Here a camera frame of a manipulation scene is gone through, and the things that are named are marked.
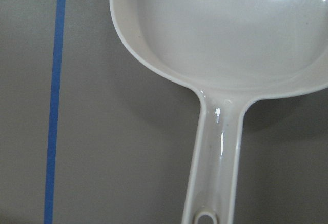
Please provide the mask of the beige plastic dustpan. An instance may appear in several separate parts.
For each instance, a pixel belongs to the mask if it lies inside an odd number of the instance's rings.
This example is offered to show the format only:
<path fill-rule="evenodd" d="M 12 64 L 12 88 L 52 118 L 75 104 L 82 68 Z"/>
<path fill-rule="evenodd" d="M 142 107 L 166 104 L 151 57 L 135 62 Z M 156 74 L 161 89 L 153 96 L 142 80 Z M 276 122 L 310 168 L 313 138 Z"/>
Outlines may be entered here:
<path fill-rule="evenodd" d="M 327 0 L 110 0 L 128 51 L 200 115 L 182 223 L 234 218 L 244 115 L 327 87 Z"/>

